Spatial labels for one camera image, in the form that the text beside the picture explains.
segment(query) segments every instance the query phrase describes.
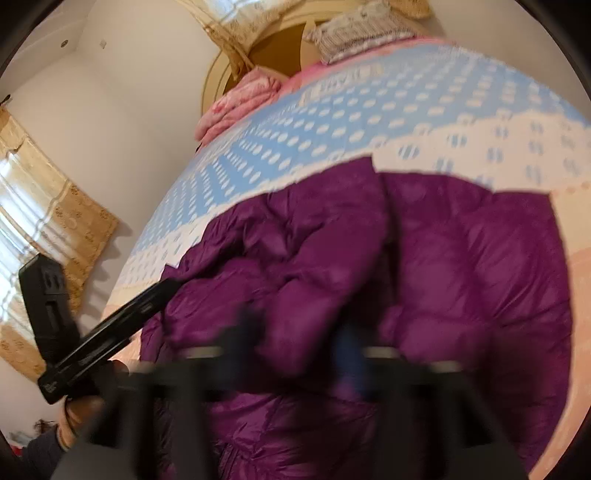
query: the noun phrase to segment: sleeve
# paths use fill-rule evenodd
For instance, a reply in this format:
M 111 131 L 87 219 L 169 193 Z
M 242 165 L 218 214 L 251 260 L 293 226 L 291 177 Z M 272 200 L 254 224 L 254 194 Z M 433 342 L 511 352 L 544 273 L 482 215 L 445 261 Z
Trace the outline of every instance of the sleeve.
M 39 435 L 22 451 L 22 465 L 32 480 L 49 480 L 64 454 L 56 430 L 54 427 Z

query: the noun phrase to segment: puffer jacket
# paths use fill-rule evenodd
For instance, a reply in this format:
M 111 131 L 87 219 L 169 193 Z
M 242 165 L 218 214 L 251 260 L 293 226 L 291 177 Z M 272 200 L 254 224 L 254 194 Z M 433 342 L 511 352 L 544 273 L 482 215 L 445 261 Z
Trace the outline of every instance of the puffer jacket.
M 542 194 L 378 174 L 361 158 L 239 203 L 163 276 L 186 283 L 144 328 L 141 359 L 212 342 L 251 301 L 265 318 L 260 376 L 294 379 L 211 406 L 222 479 L 367 477 L 375 407 L 322 367 L 344 317 L 412 361 L 458 361 L 527 469 L 564 407 L 569 287 Z M 165 407 L 158 416 L 161 467 L 173 478 Z

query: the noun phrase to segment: folded blanket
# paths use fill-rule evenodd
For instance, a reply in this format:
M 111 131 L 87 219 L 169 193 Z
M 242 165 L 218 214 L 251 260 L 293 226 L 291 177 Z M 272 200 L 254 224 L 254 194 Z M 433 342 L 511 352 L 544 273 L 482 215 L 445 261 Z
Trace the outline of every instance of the folded blanket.
M 195 140 L 200 141 L 202 146 L 207 145 L 249 113 L 266 105 L 280 89 L 279 79 L 255 68 L 201 117 Z

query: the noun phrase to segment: curtain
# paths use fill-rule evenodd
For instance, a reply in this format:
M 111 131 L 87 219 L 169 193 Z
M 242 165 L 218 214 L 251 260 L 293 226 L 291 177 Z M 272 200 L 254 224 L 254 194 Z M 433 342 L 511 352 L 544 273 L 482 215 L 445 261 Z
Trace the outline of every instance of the curtain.
M 248 53 L 259 35 L 302 0 L 177 0 L 230 60 L 234 79 L 253 68 Z
M 60 172 L 0 109 L 0 356 L 31 380 L 45 365 L 18 283 L 43 253 L 62 264 L 75 314 L 85 282 L 118 220 Z

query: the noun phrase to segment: blue polka dot sheet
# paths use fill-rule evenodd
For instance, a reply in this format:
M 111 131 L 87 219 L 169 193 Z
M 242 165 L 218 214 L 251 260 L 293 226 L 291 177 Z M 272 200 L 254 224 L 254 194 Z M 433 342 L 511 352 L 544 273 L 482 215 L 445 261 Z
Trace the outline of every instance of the blue polka dot sheet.
M 195 156 L 145 227 L 105 313 L 158 281 L 240 200 L 367 154 L 377 170 L 544 192 L 591 173 L 591 127 L 532 78 L 441 42 L 327 67 Z

